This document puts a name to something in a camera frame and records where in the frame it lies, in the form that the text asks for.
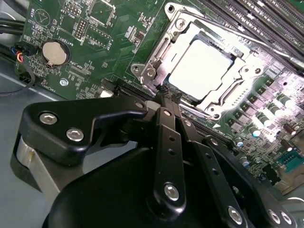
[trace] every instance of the motherboard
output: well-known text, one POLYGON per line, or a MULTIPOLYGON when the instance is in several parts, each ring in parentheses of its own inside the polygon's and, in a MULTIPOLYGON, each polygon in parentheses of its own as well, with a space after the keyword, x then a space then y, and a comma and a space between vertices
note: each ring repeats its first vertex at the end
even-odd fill
POLYGON ((303 69, 212 21, 304 61, 303 4, 32 0, 22 41, 38 52, 24 59, 36 86, 65 99, 146 100, 167 84, 200 134, 230 143, 256 178, 287 194, 304 183, 303 69))

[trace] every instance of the silver screw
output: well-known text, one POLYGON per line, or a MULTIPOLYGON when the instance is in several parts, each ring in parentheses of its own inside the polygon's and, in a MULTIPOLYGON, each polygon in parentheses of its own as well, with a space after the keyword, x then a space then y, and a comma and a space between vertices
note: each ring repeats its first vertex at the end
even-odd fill
POLYGON ((136 66, 133 66, 133 70, 134 70, 134 72, 138 73, 138 72, 139 72, 138 66, 137 66, 137 67, 136 67, 136 66))
POLYGON ((164 113, 165 113, 167 116, 171 116, 171 113, 169 113, 167 110, 165 110, 164 113))
POLYGON ((284 212, 281 211, 281 215, 282 215, 283 219, 285 220, 285 222, 287 222, 289 225, 292 224, 291 219, 289 218, 288 215, 286 215, 286 213, 284 213, 284 212))
POLYGON ((175 26, 179 31, 183 31, 186 27, 186 20, 183 18, 178 19, 175 26))
POLYGON ((47 125, 53 125, 57 123, 58 119, 54 114, 51 113, 43 113, 40 117, 39 120, 47 125))
POLYGON ((177 201, 180 198, 179 191, 171 184, 165 185, 165 194, 172 201, 177 201))
POLYGON ((139 108, 143 108, 143 104, 139 103, 139 102, 135 102, 136 106, 139 108))
POLYGON ((216 146, 219 145, 218 142, 217 142, 215 139, 210 139, 210 141, 211 141, 214 145, 216 145, 216 146))
POLYGON ((59 83, 61 86, 68 86, 68 80, 65 78, 60 79, 59 83))
POLYGON ((147 75, 149 77, 154 77, 155 76, 155 72, 152 68, 147 69, 147 75))
POLYGON ((281 224, 280 218, 272 211, 269 210, 268 214, 270 215, 270 218, 276 223, 276 224, 281 224))
POLYGON ((69 140, 72 140, 74 142, 80 142, 84 139, 84 134, 81 130, 76 128, 71 128, 66 132, 66 136, 69 140))
POLYGON ((235 223, 237 223, 238 225, 241 225, 243 223, 243 218, 241 214, 234 207, 229 206, 228 213, 232 220, 235 221, 235 223))
POLYGON ((192 126, 192 124, 191 124, 191 122, 190 122, 189 120, 185 120, 185 124, 186 124, 188 127, 191 127, 191 126, 192 126))

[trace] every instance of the red wire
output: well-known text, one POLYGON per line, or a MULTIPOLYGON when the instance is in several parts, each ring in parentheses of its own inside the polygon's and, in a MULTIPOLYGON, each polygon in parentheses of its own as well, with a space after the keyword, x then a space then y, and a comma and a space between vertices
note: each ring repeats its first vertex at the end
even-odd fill
POLYGON ((17 52, 17 60, 21 63, 23 63, 23 56, 21 52, 17 52))

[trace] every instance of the screw hole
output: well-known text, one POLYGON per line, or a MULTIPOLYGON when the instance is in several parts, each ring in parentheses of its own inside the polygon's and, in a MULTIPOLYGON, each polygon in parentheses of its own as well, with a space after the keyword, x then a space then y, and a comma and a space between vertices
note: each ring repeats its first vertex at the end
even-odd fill
POLYGON ((175 153, 174 150, 172 150, 172 149, 169 149, 168 152, 169 152, 169 154, 172 155, 172 156, 176 155, 176 153, 175 153))
POLYGON ((216 169, 212 169, 213 173, 217 176, 219 176, 219 172, 216 169))
POLYGON ((257 68, 256 70, 255 70, 255 73, 258 75, 258 74, 260 74, 262 72, 262 70, 260 69, 260 68, 257 68))
POLYGON ((206 157, 208 158, 208 159, 212 159, 212 157, 210 156, 210 154, 208 154, 208 153, 206 153, 206 157))
POLYGON ((173 13, 174 12, 174 6, 170 5, 169 8, 168 8, 168 12, 173 13))
POLYGON ((136 66, 134 66, 134 67, 133 67, 133 71, 134 71, 134 72, 136 72, 136 73, 138 73, 138 72, 139 72, 139 68, 138 68, 138 66, 137 66, 137 67, 136 67, 136 66))

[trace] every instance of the cable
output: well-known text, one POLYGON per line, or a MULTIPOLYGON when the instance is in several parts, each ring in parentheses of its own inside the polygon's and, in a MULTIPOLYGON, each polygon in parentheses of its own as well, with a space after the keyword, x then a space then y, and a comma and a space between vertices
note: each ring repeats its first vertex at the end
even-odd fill
POLYGON ((289 199, 289 200, 299 200, 299 201, 301 201, 301 202, 304 203, 304 199, 299 198, 299 197, 290 197, 290 198, 288 198, 288 199, 289 199))
POLYGON ((3 0, 9 7, 11 7, 15 12, 23 16, 24 18, 27 17, 27 9, 23 7, 19 2, 16 0, 3 0))
POLYGON ((29 73, 30 83, 28 83, 24 88, 22 88, 20 90, 13 91, 13 92, 7 92, 7 93, 0 93, 0 97, 15 96, 15 95, 18 95, 18 94, 22 94, 34 85, 34 83, 36 81, 36 77, 34 75, 34 72, 32 71, 32 69, 30 68, 30 66, 27 63, 22 62, 21 65, 29 73))
POLYGON ((16 61, 16 54, 12 53, 12 51, 9 49, 9 47, 0 44, 0 53, 3 53, 7 56, 9 56, 11 59, 14 59, 16 61))
POLYGON ((5 18, 0 18, 0 25, 7 25, 7 26, 12 26, 12 27, 24 27, 24 22, 20 20, 12 20, 12 19, 5 19, 5 18))
POLYGON ((22 56, 22 53, 21 52, 18 52, 17 53, 17 60, 21 63, 23 63, 23 56, 22 56))
POLYGON ((12 63, 15 63, 17 58, 20 64, 26 69, 26 71, 30 75, 30 83, 28 83, 24 88, 13 92, 0 93, 0 97, 14 96, 24 93, 26 90, 28 90, 34 85, 36 77, 30 66, 23 61, 23 55, 21 52, 17 52, 13 47, 11 47, 10 49, 5 45, 0 44, 0 57, 12 63))
POLYGON ((22 28, 7 27, 7 26, 0 26, 0 33, 8 33, 8 34, 21 36, 22 33, 23 33, 23 29, 22 28))
POLYGON ((0 52, 0 58, 4 59, 4 60, 6 60, 6 61, 8 61, 10 63, 16 63, 15 59, 13 59, 10 56, 8 56, 8 55, 6 55, 4 53, 1 53, 1 52, 0 52))

